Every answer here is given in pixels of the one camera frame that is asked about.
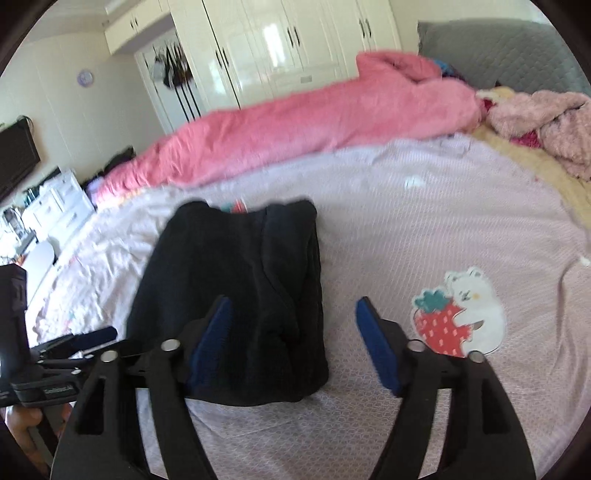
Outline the left hand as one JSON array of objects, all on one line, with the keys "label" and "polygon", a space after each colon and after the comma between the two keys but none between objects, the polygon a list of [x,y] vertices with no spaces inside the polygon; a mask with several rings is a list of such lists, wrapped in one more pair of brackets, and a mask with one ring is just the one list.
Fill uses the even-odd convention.
[{"label": "left hand", "polygon": [[8,407],[5,413],[5,423],[16,443],[36,469],[43,475],[48,475],[49,466],[29,432],[30,429],[37,427],[42,419],[43,412],[40,409],[21,405]]}]

